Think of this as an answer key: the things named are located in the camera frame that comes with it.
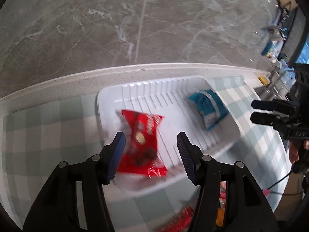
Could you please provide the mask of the person's right hand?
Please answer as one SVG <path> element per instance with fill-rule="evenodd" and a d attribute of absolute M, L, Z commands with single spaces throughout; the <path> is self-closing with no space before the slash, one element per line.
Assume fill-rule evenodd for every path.
<path fill-rule="evenodd" d="M 292 164 L 297 162 L 300 158 L 299 149 L 303 147 L 308 150 L 309 143 L 308 140 L 290 140 L 289 141 L 289 159 Z"/>

